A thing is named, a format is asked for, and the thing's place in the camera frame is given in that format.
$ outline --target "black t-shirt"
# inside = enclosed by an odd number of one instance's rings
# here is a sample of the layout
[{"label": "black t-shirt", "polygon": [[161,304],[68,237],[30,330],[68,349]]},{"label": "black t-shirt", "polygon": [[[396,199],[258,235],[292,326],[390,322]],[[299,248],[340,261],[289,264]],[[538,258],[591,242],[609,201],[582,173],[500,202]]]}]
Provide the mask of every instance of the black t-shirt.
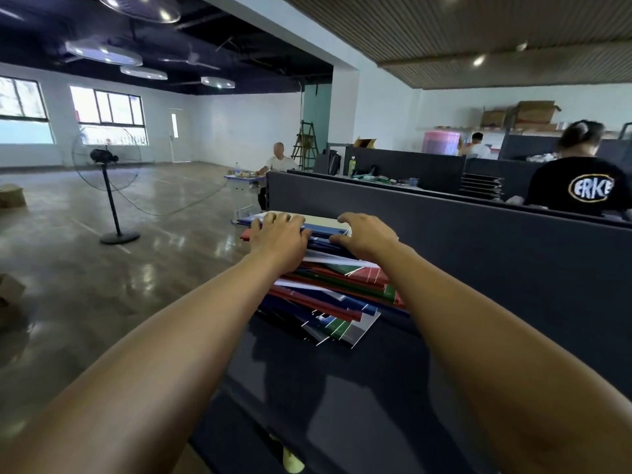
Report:
[{"label": "black t-shirt", "polygon": [[632,208],[632,193],[618,166],[595,157],[568,157],[534,173],[525,204],[601,216]]}]

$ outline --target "ladder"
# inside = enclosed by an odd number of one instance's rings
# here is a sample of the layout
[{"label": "ladder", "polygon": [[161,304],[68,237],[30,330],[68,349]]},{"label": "ladder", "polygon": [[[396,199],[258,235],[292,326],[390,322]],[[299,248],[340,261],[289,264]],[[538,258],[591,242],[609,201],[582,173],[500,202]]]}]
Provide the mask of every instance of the ladder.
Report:
[{"label": "ladder", "polygon": [[296,135],[292,159],[296,161],[299,169],[309,171],[312,170],[318,153],[314,124],[301,120],[301,129]]}]

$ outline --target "plastic bottle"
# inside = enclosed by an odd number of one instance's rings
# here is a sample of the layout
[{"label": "plastic bottle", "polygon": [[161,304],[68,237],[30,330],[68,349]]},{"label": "plastic bottle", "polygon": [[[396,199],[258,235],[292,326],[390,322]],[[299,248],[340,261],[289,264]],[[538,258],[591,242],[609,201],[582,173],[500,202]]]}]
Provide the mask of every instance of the plastic bottle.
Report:
[{"label": "plastic bottle", "polygon": [[354,171],[355,171],[355,156],[352,156],[352,160],[349,161],[349,177],[353,176]]}]

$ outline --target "wooden slat ceiling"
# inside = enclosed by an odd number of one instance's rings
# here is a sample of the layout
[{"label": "wooden slat ceiling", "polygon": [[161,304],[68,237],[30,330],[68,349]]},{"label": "wooden slat ceiling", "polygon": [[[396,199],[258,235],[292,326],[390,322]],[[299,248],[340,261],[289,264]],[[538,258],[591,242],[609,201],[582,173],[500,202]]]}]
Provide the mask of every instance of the wooden slat ceiling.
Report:
[{"label": "wooden slat ceiling", "polygon": [[287,1],[413,88],[632,82],[632,0]]}]

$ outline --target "erke logo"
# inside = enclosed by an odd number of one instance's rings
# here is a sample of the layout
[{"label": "erke logo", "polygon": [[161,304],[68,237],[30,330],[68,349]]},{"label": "erke logo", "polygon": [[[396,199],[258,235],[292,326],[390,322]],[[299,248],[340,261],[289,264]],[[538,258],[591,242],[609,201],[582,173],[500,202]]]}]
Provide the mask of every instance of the erke logo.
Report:
[{"label": "erke logo", "polygon": [[614,180],[606,174],[583,174],[571,181],[570,195],[584,203],[605,201],[612,191]]}]

